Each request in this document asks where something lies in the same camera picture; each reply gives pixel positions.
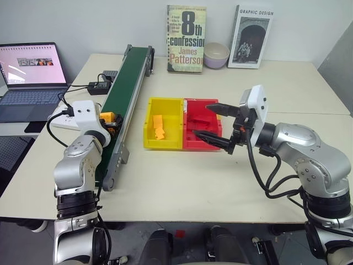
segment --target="bowl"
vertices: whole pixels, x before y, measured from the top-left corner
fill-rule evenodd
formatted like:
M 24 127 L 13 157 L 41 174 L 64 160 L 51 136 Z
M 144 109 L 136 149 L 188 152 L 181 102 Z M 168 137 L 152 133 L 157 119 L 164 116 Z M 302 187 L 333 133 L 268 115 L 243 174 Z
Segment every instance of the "bowl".
M 220 43 L 207 43 L 204 48 L 204 64 L 209 68 L 218 69 L 226 64 L 229 49 Z

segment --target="floor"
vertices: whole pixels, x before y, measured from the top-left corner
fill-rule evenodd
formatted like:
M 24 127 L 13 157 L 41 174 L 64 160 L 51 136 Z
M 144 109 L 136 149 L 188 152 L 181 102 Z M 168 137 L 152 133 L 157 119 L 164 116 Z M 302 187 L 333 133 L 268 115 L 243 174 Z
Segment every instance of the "floor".
M 110 230 L 113 247 L 111 258 L 127 255 L 128 265 L 138 263 L 142 249 L 150 234 L 160 228 L 176 235 L 185 231 L 183 238 L 174 237 L 172 265 L 203 261 L 205 249 L 202 232 L 215 224 L 189 222 L 133 222 L 121 231 Z M 251 238 L 257 236 L 271 240 L 280 264 L 306 265 L 326 264 L 315 259 L 309 250 L 303 231 L 282 234 L 278 237 L 268 232 L 265 224 L 222 224 L 239 239 L 252 265 L 266 265 L 264 256 L 259 255 Z M 54 247 L 54 222 L 50 221 L 45 231 L 33 233 L 16 224 L 0 222 L 0 265 L 52 264 Z

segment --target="white wall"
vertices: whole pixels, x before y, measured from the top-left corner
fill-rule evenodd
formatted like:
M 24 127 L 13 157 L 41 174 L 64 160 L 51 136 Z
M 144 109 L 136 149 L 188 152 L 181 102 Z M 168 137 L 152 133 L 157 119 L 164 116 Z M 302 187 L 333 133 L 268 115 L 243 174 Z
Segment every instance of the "white wall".
M 153 45 L 166 55 L 166 5 L 207 7 L 206 41 L 228 45 L 232 0 L 0 0 L 0 43 L 55 41 L 68 80 L 89 54 Z M 275 8 L 265 60 L 312 61 L 318 67 L 353 19 L 352 0 L 256 0 Z

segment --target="book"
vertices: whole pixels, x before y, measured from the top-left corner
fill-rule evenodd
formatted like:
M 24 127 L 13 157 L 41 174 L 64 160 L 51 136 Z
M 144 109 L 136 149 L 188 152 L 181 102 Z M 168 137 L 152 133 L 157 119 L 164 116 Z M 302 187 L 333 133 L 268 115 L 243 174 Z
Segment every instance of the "book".
M 206 7 L 167 6 L 167 55 L 171 72 L 202 72 Z
M 259 68 L 273 16 L 270 8 L 237 6 L 228 67 Z

